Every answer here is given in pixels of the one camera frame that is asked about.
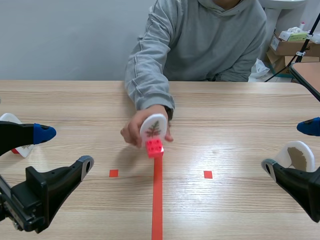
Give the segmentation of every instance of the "person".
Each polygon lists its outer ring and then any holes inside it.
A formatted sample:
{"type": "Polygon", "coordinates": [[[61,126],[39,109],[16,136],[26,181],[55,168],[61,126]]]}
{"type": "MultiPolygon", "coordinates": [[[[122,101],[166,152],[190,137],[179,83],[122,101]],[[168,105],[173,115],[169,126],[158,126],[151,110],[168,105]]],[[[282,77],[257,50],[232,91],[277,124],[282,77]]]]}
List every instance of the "person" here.
{"type": "Polygon", "coordinates": [[[266,19],[258,0],[156,0],[125,70],[137,112],[121,130],[124,140],[140,148],[147,117],[171,120],[175,102],[168,81],[247,82],[266,19]]]}

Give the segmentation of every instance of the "black tripod stand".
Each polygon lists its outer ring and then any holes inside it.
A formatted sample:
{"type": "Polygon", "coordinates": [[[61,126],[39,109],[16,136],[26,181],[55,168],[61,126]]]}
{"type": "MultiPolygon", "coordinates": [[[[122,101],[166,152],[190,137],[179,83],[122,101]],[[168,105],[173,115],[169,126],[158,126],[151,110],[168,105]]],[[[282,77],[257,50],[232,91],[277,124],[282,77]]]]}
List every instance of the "black tripod stand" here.
{"type": "Polygon", "coordinates": [[[293,63],[293,61],[294,61],[296,58],[297,58],[297,59],[296,59],[295,62],[296,62],[296,63],[301,63],[301,60],[302,60],[303,56],[306,54],[306,53],[305,53],[305,50],[307,49],[307,46],[308,46],[308,43],[310,42],[310,39],[311,39],[312,36],[314,35],[315,29],[316,29],[319,21],[320,21],[320,13],[319,13],[317,19],[315,20],[315,22],[314,22],[314,24],[313,24],[313,27],[312,27],[312,29],[311,29],[311,31],[310,31],[310,33],[307,35],[306,40],[305,40],[305,42],[304,42],[301,50],[296,52],[295,56],[291,59],[291,61],[288,63],[287,66],[285,66],[283,69],[281,69],[280,71],[278,71],[275,75],[273,75],[272,77],[270,77],[268,80],[264,81],[265,83],[268,82],[268,81],[270,81],[271,79],[273,79],[275,76],[277,76],[277,75],[278,75],[279,73],[281,73],[283,70],[289,68],[289,67],[291,66],[291,64],[293,63]]]}

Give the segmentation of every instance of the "plastic bag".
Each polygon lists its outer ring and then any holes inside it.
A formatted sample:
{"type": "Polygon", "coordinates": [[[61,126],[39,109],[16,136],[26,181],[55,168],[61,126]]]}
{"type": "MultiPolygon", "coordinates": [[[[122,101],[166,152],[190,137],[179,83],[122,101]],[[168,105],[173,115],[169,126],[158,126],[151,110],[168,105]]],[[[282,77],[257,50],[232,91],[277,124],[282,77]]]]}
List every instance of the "plastic bag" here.
{"type": "Polygon", "coordinates": [[[320,44],[320,33],[313,34],[311,41],[315,44],[320,44]]]}
{"type": "Polygon", "coordinates": [[[254,66],[251,68],[250,77],[253,78],[261,78],[269,72],[269,68],[267,68],[264,63],[260,59],[256,59],[254,66]]]}

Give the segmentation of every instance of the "blue gripper tip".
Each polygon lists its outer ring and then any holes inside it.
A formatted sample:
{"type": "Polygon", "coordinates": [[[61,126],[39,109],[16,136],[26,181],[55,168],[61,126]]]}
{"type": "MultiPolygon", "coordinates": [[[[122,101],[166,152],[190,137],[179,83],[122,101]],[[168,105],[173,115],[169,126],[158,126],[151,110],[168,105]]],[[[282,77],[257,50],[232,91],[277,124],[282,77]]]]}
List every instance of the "blue gripper tip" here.
{"type": "Polygon", "coordinates": [[[35,123],[33,125],[33,144],[40,144],[53,139],[57,131],[51,126],[41,126],[35,123]]]}
{"type": "Polygon", "coordinates": [[[314,119],[300,122],[296,129],[306,135],[310,136],[320,136],[320,117],[316,117],[314,119]]]}

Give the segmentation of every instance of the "table surface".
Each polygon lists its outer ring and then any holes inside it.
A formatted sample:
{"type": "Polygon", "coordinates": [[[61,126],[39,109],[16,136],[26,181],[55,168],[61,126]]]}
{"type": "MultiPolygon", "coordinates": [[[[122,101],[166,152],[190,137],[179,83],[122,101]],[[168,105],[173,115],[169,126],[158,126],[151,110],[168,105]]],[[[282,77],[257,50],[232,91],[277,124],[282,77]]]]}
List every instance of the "table surface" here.
{"type": "MultiPolygon", "coordinates": [[[[319,138],[297,123],[320,116],[319,102],[295,83],[171,82],[173,143],[163,159],[164,240],[318,240],[320,226],[261,168],[294,140],[320,155],[319,138]],[[205,179],[212,171],[213,179],[205,179]]],[[[0,113],[53,126],[57,136],[23,159],[0,158],[14,186],[25,168],[95,165],[50,227],[36,234],[0,223],[3,240],[150,240],[153,161],[127,146],[121,128],[135,113],[116,81],[0,81],[0,113]],[[109,170],[119,169],[110,178],[109,170]]]]}
{"type": "Polygon", "coordinates": [[[320,62],[299,62],[293,64],[292,68],[302,77],[301,81],[305,81],[320,93],[320,62]]]}

